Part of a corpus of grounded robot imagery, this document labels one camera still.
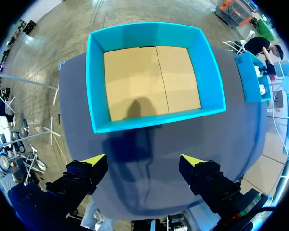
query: blue table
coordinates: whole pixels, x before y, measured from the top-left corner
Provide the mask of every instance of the blue table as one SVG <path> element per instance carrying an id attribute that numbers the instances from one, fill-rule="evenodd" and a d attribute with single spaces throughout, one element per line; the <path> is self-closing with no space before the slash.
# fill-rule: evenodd
<path id="1" fill-rule="evenodd" d="M 87 105 L 86 54 L 61 66 L 60 112 L 73 159 L 106 154 L 109 172 L 93 199 L 112 219 L 138 220 L 180 212 L 201 201 L 178 171 L 180 154 L 214 160 L 231 180 L 261 156 L 266 102 L 246 103 L 235 54 L 212 48 L 227 111 L 180 122 L 94 134 Z"/>

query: cardboard panel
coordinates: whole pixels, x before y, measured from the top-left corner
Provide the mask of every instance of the cardboard panel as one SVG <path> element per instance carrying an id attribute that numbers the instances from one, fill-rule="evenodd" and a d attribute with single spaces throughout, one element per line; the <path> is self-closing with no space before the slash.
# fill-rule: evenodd
<path id="1" fill-rule="evenodd" d="M 156 47 L 169 113 L 201 108 L 197 82 L 186 48 Z"/>
<path id="2" fill-rule="evenodd" d="M 155 47 L 104 53 L 111 121 L 169 113 Z"/>

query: chair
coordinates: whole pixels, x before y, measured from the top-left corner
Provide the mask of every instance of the chair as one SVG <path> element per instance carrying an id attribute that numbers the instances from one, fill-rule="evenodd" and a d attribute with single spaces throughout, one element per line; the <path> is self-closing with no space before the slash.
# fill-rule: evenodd
<path id="1" fill-rule="evenodd" d="M 240 40 L 241 47 L 239 48 L 239 50 L 237 48 L 235 48 L 234 46 L 232 46 L 232 44 L 234 44 L 235 46 L 238 46 L 238 44 L 234 43 L 233 41 L 227 41 L 227 42 L 223 42 L 223 43 L 228 45 L 232 49 L 236 50 L 237 51 L 236 54 L 242 54 L 242 53 L 246 52 L 246 50 L 244 48 L 245 44 L 253 37 L 255 37 L 255 31 L 251 30 L 249 32 L 249 35 L 247 36 L 247 38 L 245 40 Z"/>
<path id="2" fill-rule="evenodd" d="M 7 143 L 11 142 L 11 131 L 9 128 L 9 122 L 5 116 L 0 116 L 0 135 L 4 134 Z"/>

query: blue bin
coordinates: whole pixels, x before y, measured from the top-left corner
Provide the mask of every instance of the blue bin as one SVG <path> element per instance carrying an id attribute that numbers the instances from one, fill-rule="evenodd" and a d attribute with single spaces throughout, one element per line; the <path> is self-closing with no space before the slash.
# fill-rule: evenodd
<path id="1" fill-rule="evenodd" d="M 245 102 L 263 102 L 271 98 L 268 76 L 257 77 L 255 66 L 264 67 L 263 62 L 250 52 L 235 57 L 241 76 Z M 266 94 L 261 95 L 259 84 L 267 89 Z"/>
<path id="2" fill-rule="evenodd" d="M 104 52 L 146 46 L 187 48 L 197 80 L 201 109 L 110 121 L 105 89 Z M 226 110 L 222 79 L 206 37 L 201 29 L 181 24 L 132 23 L 90 33 L 86 57 L 86 85 L 95 133 L 172 123 Z"/>

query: concrete floor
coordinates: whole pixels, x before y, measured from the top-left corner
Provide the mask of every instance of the concrete floor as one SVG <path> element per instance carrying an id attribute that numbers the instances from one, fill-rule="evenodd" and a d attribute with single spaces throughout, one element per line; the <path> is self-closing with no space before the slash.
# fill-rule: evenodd
<path id="1" fill-rule="evenodd" d="M 17 38 L 4 73 L 57 86 L 59 62 L 84 53 L 90 32 L 119 24 L 162 21 L 196 26 L 211 46 L 224 48 L 222 41 L 246 37 L 252 26 L 232 30 L 214 15 L 215 5 L 215 0 L 67 0 L 41 18 L 29 36 Z M 28 120 L 30 134 L 49 127 L 53 116 L 53 129 L 63 135 L 57 138 L 58 144 L 53 140 L 53 146 L 48 135 L 27 142 L 37 148 L 47 165 L 41 180 L 44 188 L 45 182 L 60 177 L 71 161 L 62 124 L 58 123 L 59 102 L 52 104 L 55 90 L 14 80 L 3 81 L 2 86 L 11 87 L 17 120 Z"/>

